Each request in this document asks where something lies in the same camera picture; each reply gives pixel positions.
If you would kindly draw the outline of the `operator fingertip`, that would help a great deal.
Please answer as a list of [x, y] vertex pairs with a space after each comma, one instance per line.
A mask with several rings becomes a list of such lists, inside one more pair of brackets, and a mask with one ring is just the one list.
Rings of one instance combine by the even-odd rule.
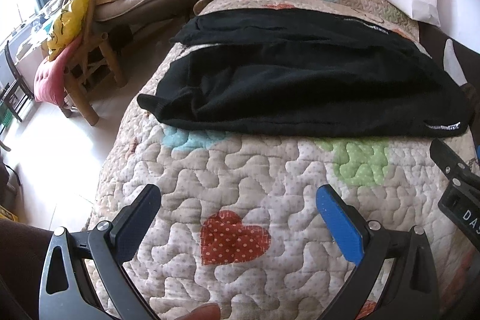
[[220, 320], [221, 309], [217, 304], [199, 306], [176, 320]]

